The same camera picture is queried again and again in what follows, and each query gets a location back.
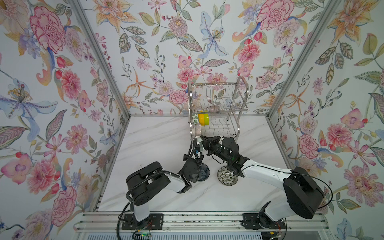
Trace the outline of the dark blue flower bowl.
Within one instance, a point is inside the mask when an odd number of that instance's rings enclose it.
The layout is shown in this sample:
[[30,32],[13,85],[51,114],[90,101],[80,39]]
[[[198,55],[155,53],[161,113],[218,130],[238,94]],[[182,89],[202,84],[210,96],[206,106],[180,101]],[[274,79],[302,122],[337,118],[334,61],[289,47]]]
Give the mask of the dark blue flower bowl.
[[200,165],[200,172],[199,172],[199,182],[206,181],[210,176],[210,169],[206,164]]

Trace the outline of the lime green bowl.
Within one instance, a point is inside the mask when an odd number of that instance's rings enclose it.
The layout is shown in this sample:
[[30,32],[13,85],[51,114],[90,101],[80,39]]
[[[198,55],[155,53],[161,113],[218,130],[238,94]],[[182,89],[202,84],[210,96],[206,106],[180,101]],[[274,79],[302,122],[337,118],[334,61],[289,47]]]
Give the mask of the lime green bowl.
[[204,123],[205,123],[205,126],[208,126],[210,124],[209,114],[204,114]]

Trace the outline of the yellow bowl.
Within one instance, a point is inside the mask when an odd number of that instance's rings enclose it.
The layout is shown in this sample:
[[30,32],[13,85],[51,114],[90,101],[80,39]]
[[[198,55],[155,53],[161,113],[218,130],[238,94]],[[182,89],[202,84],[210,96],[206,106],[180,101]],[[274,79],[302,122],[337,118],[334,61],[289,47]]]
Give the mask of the yellow bowl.
[[199,124],[204,126],[205,125],[205,115],[204,114],[198,114],[199,117]]

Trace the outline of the black white speckled bowl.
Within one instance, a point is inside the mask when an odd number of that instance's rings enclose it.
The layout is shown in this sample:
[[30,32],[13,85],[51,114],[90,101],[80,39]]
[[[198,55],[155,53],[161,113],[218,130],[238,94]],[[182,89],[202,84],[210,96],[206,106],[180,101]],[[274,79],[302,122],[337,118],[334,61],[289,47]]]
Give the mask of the black white speckled bowl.
[[223,166],[219,168],[217,177],[221,184],[229,187],[234,186],[239,179],[239,177],[227,166]]

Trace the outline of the green leaf pattern bowl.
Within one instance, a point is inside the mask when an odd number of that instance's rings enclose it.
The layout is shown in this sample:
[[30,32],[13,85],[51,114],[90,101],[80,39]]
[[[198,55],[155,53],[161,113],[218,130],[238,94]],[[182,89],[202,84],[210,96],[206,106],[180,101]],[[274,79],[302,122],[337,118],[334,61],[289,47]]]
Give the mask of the green leaf pattern bowl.
[[195,125],[200,123],[199,115],[198,114],[192,114],[192,122]]

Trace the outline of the pink striped ceramic bowl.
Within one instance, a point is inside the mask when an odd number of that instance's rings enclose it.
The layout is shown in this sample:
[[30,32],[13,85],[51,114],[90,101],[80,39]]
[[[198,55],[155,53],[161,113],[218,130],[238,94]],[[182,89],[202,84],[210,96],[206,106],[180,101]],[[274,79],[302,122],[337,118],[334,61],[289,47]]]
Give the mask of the pink striped ceramic bowl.
[[193,133],[195,137],[199,137],[202,135],[202,126],[201,124],[195,124],[193,127]]

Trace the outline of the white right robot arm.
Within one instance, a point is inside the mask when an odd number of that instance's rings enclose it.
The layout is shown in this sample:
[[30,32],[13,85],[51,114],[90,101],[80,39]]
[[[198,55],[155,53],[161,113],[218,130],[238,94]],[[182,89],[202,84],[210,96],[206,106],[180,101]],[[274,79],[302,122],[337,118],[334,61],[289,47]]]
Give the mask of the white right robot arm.
[[312,219],[321,207],[324,191],[303,168],[275,168],[260,164],[239,153],[233,137],[197,137],[208,156],[216,156],[226,163],[226,168],[236,178],[249,178],[267,183],[285,193],[277,200],[267,202],[259,211],[272,221],[291,216]]

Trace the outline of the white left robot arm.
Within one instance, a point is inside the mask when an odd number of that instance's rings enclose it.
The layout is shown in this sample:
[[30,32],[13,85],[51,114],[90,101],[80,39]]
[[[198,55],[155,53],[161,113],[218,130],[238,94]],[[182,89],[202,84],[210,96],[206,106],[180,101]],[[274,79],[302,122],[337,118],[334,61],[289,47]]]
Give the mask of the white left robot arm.
[[160,162],[154,162],[126,179],[130,210],[137,223],[150,218],[149,201],[163,190],[177,194],[186,193],[193,183],[204,182],[210,176],[209,167],[201,159],[189,159],[179,173],[166,171]]

